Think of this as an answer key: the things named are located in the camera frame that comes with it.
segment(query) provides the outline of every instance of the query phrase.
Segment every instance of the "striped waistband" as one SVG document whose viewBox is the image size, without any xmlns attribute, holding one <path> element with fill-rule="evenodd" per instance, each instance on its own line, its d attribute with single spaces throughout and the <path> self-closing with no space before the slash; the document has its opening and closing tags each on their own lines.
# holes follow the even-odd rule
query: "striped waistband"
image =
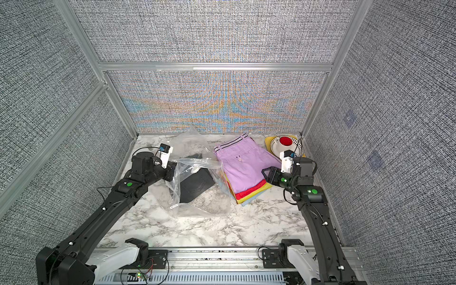
<svg viewBox="0 0 456 285">
<path fill-rule="evenodd" d="M 220 145 L 220 146 L 216 146 L 216 147 L 214 148 L 214 150 L 215 150 L 215 152 L 217 152 L 217 151 L 219 151 L 219 150 L 221 150 L 221 149 L 223 149 L 223 148 L 225 148 L 225 147 L 229 147 L 229 146 L 231 146 L 231 145 L 234 145 L 234 144 L 237 143 L 237 142 L 240 142 L 243 138 L 246 138 L 246 137 L 247 137 L 247 134 L 242 134 L 242 136 L 238 137 L 238 138 L 235 139 L 235 140 L 232 140 L 232 141 L 230 141 L 230 142 L 224 143 L 223 145 Z"/>
</svg>

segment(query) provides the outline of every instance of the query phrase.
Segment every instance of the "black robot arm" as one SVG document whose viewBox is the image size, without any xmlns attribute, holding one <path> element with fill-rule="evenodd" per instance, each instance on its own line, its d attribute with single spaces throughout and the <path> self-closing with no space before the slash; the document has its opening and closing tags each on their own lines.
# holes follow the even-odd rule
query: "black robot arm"
<svg viewBox="0 0 456 285">
<path fill-rule="evenodd" d="M 292 160 L 291 173 L 283 173 L 277 167 L 270 167 L 263 170 L 263 175 L 268 183 L 291 193 L 306 220 L 317 254 L 320 276 L 319 280 L 312 280 L 312 284 L 367 284 L 357 280 L 348 264 L 331 223 L 325 193 L 321 187 L 313 185 L 316 163 L 306 157 L 294 157 Z M 295 243 L 286 244 L 287 241 L 292 240 L 282 240 L 279 256 L 283 264 L 291 265 L 287 260 L 286 246 Z"/>
<path fill-rule="evenodd" d="M 147 192 L 150 185 L 164 179 L 171 181 L 175 162 L 166 168 L 151 152 L 132 157 L 132 168 L 117 182 L 104 203 L 74 233 L 55 248 L 43 248 L 36 256 L 40 285 L 93 284 L 95 265 L 86 265 L 98 242 L 114 223 Z"/>
</svg>

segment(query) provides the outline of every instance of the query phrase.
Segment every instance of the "plastic bag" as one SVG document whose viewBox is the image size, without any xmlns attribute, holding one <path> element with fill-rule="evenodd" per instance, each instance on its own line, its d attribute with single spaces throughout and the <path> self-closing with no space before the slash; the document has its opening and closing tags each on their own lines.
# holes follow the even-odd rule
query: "plastic bag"
<svg viewBox="0 0 456 285">
<path fill-rule="evenodd" d="M 173 217 L 220 217 L 230 212 L 231 201 L 228 186 L 224 182 L 222 163 L 210 151 L 205 138 L 189 128 L 169 141 L 173 147 L 170 161 L 176 161 L 173 180 L 166 181 L 167 188 L 156 187 L 151 190 L 158 203 Z M 197 155 L 200 158 L 189 158 Z M 215 184 L 189 203 L 180 203 L 181 182 L 201 168 L 207 168 Z"/>
</svg>

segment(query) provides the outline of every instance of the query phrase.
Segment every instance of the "red wire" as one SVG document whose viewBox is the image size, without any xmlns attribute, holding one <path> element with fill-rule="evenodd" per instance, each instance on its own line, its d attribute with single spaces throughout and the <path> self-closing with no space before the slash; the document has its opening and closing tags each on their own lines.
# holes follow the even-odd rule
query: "red wire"
<svg viewBox="0 0 456 285">
<path fill-rule="evenodd" d="M 154 266 L 154 259 L 151 258 L 151 260 L 152 260 L 152 265 L 151 265 L 150 268 L 149 268 L 150 273 L 152 273 L 152 270 L 153 270 L 152 267 Z"/>
</svg>

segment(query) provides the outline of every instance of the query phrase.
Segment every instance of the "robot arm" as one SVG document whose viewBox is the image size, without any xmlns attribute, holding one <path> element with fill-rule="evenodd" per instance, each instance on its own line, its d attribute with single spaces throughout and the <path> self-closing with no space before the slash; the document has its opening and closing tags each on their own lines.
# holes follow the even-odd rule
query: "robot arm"
<svg viewBox="0 0 456 285">
<path fill-rule="evenodd" d="M 306 220 L 318 258 L 318 270 L 315 261 L 302 252 L 305 250 L 303 245 L 294 240 L 282 240 L 279 244 L 280 261 L 287 265 L 293 264 L 306 284 L 366 284 L 357 281 L 342 252 L 331 223 L 325 193 L 321 187 L 313 185 L 313 175 L 316 172 L 313 163 L 313 160 L 306 157 L 294 157 L 291 168 L 286 167 L 291 169 L 290 173 L 277 167 L 263 170 L 268 183 L 291 193 Z"/>
<path fill-rule="evenodd" d="M 161 147 L 163 151 L 169 150 L 167 145 L 162 144 Z M 145 264 L 148 244 L 137 239 L 129 239 L 122 247 L 115 249 L 117 251 L 113 254 L 121 257 L 119 264 L 108 262 L 109 267 L 105 264 L 100 266 L 89 257 L 114 223 L 139 201 L 150 185 L 160 179 L 172 180 L 175 167 L 175 162 L 169 162 L 164 168 L 162 160 L 151 152 L 140 152 L 133 156 L 131 170 L 112 187 L 104 203 L 89 219 L 55 248 L 45 247 L 36 256 L 38 284 L 90 285 L 94 283 L 95 275 L 102 277 L 104 272 L 112 272 L 135 260 Z"/>
</svg>

